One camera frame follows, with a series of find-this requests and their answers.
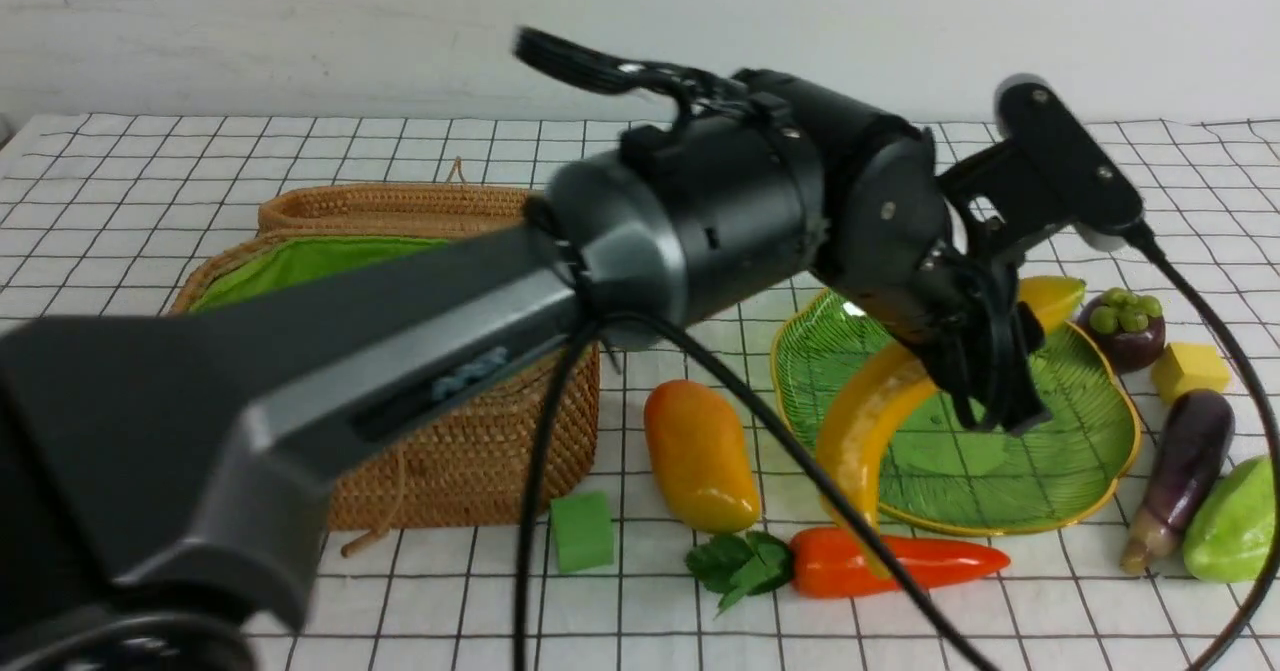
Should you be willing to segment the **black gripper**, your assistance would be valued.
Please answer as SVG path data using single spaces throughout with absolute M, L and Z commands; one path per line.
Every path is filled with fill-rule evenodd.
M 954 238 L 929 134 L 876 134 L 824 160 L 828 232 L 815 277 L 908 347 L 964 430 L 1024 434 L 1051 419 L 1030 373 L 1046 332 L 1011 273 Z M 991 337 L 946 337 L 986 328 Z

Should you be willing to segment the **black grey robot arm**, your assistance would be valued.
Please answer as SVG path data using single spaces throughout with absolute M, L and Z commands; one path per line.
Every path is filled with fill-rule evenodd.
M 524 220 L 180 318 L 3 336 L 3 667 L 251 670 L 300 627 L 339 475 L 552 351 L 635 347 L 810 270 L 881 321 L 972 429 L 1047 419 L 1016 269 L 1075 214 L 1043 179 L 1037 79 L 1004 142 L 934 174 L 931 134 L 808 79 L 655 61 L 558 70 L 678 102 L 563 168 Z

